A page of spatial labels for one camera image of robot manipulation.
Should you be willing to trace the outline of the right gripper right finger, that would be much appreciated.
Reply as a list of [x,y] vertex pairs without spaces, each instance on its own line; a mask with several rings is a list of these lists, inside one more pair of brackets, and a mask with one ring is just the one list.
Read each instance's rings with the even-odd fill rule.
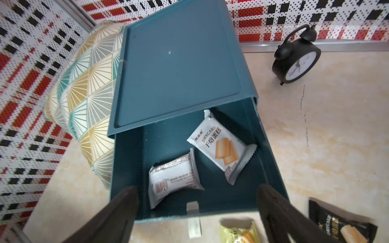
[[256,201],[270,243],[336,243],[313,221],[306,218],[288,200],[267,184],[261,184]]

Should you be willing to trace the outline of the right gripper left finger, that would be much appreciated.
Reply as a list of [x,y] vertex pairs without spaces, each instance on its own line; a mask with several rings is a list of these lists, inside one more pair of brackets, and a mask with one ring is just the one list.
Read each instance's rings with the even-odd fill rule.
[[123,189],[66,243],[127,243],[139,208],[138,188]]

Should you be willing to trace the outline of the teal top drawer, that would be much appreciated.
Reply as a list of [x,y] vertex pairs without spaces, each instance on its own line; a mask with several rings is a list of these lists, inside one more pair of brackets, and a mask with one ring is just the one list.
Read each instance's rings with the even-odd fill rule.
[[203,190],[182,189],[150,208],[149,170],[189,152],[188,137],[204,120],[203,111],[169,118],[115,135],[111,198],[124,188],[137,186],[139,208],[136,222],[185,218],[186,205],[197,201],[202,216],[257,211],[256,192],[268,184],[282,196],[287,191],[252,98],[211,109],[216,119],[245,144],[256,144],[251,160],[230,185],[223,171],[199,150],[196,164]]

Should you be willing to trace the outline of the white cookie packet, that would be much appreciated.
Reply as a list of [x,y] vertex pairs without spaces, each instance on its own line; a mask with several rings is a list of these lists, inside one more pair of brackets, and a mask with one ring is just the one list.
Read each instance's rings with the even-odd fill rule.
[[194,149],[168,163],[149,170],[150,208],[154,209],[167,195],[181,189],[204,190],[196,165]]
[[253,157],[257,145],[246,145],[230,132],[206,109],[204,120],[189,136],[187,142],[194,145],[207,158],[214,162],[225,174],[230,185]]

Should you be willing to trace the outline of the teal drawer cabinet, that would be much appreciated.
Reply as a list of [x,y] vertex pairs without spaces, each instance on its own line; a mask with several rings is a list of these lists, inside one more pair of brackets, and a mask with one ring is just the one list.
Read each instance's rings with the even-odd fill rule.
[[125,27],[107,135],[258,99],[225,1],[179,1]]

